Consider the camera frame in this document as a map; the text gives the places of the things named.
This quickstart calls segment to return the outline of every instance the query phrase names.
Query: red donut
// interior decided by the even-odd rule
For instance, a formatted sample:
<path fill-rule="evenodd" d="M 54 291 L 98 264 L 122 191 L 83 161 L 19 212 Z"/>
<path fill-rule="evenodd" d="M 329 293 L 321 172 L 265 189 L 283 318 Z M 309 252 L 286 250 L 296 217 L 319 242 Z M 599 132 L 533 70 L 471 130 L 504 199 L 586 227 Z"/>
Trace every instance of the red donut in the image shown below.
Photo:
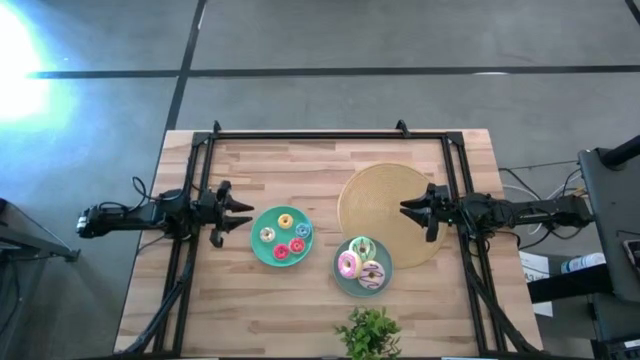
<path fill-rule="evenodd" d="M 289 256 L 289 247 L 285 244 L 278 244 L 273 248 L 273 257 L 276 260 L 284 260 Z"/>
<path fill-rule="evenodd" d="M 300 254 L 304 251 L 305 243 L 301 238 L 293 238 L 289 242 L 289 250 L 294 254 Z"/>

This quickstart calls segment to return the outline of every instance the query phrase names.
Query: round wooden board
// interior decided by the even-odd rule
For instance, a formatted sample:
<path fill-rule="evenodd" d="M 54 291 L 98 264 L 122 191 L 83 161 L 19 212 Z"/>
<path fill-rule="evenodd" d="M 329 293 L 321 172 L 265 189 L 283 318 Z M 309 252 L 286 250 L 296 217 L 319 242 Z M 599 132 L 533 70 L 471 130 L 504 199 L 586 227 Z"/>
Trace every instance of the round wooden board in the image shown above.
<path fill-rule="evenodd" d="M 357 172 L 338 199 L 338 222 L 345 239 L 367 236 L 384 244 L 397 269 L 429 260 L 444 242 L 447 227 L 438 238 L 425 241 L 425 229 L 400 213 L 400 202 L 424 194 L 429 179 L 417 170 L 392 163 Z"/>

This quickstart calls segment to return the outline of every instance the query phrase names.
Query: yellow donut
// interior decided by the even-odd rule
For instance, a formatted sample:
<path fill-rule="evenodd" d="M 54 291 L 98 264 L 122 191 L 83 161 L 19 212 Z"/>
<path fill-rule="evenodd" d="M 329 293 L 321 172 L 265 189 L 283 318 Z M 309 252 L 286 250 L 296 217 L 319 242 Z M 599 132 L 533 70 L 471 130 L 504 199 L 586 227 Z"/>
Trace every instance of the yellow donut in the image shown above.
<path fill-rule="evenodd" d="M 288 229 L 293 225 L 293 218 L 289 214 L 282 214 L 278 218 L 278 225 L 283 229 Z"/>

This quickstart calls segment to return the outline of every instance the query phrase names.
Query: blue donut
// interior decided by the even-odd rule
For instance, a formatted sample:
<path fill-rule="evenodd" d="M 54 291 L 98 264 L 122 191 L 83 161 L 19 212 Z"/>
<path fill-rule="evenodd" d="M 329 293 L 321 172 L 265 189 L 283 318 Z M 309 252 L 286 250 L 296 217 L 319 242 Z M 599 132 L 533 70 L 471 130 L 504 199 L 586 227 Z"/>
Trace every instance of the blue donut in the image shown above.
<path fill-rule="evenodd" d="M 300 223 L 298 224 L 298 226 L 296 226 L 296 235 L 298 235 L 299 237 L 305 238 L 309 236 L 310 233 L 311 233 L 311 226 L 309 226 L 309 224 Z"/>

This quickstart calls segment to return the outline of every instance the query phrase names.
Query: pink frosted donut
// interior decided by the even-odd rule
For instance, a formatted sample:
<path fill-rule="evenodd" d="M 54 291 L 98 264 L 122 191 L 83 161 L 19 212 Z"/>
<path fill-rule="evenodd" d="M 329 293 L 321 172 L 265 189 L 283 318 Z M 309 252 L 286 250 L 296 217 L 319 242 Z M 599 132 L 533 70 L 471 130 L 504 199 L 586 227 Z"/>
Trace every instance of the pink frosted donut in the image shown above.
<path fill-rule="evenodd" d="M 346 279 L 355 279 L 362 271 L 360 256 L 351 250 L 347 250 L 338 257 L 338 271 Z"/>
<path fill-rule="evenodd" d="M 378 262 L 369 260 L 362 264 L 362 272 L 358 277 L 358 282 L 362 287 L 375 290 L 384 284 L 384 268 Z"/>
<path fill-rule="evenodd" d="M 305 243 L 301 238 L 293 238 L 289 242 L 289 250 L 294 254 L 300 254 L 304 251 Z"/>
<path fill-rule="evenodd" d="M 285 244 L 278 244 L 273 248 L 273 257 L 276 260 L 284 260 L 289 256 L 289 247 Z"/>

